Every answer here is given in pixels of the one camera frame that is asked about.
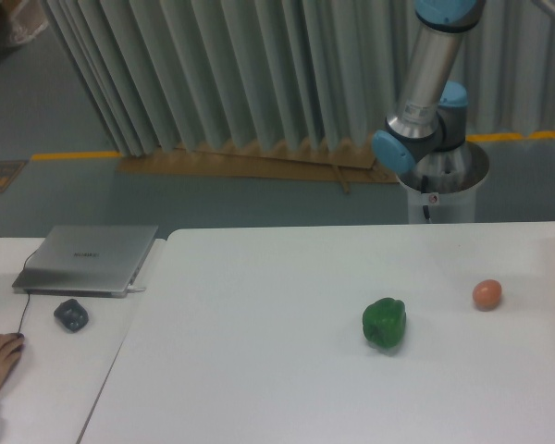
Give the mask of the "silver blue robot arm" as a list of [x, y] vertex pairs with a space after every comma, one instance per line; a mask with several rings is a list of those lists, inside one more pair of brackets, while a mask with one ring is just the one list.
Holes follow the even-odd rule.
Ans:
[[555, 1], [416, 1], [419, 24], [397, 103], [374, 134], [396, 173], [466, 130], [555, 131]]

